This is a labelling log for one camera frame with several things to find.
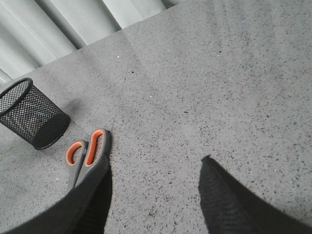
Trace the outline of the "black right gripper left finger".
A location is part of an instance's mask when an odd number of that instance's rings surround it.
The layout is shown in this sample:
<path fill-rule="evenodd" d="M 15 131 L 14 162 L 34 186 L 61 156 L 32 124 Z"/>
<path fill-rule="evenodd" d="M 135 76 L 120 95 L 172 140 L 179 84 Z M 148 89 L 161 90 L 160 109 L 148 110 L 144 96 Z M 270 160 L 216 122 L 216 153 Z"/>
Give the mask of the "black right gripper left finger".
<path fill-rule="evenodd" d="M 112 199 L 110 160 L 104 156 L 63 199 L 7 234 L 102 234 Z"/>

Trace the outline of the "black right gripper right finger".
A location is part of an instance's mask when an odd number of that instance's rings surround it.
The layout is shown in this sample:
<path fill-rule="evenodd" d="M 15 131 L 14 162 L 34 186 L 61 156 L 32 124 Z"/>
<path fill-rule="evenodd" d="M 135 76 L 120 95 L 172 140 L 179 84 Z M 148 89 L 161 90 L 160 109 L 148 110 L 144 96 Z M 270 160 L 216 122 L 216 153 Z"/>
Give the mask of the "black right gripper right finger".
<path fill-rule="evenodd" d="M 211 234 L 310 234 L 312 228 L 265 202 L 210 156 L 202 159 L 200 207 Z"/>

